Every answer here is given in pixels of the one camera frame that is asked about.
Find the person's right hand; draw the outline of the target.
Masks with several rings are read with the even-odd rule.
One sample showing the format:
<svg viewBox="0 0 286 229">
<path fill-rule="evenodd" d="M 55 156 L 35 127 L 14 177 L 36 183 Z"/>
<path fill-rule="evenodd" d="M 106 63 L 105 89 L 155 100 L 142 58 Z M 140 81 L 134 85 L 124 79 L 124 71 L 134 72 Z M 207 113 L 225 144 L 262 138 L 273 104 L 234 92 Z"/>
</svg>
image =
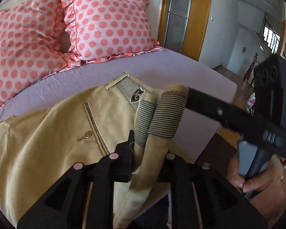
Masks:
<svg viewBox="0 0 286 229">
<path fill-rule="evenodd" d="M 238 155 L 235 154 L 228 166 L 227 180 L 238 191 L 258 192 L 249 201 L 272 227 L 286 210 L 286 171 L 280 159 L 273 155 L 268 168 L 247 181 L 238 174 L 238 170 Z"/>
</svg>

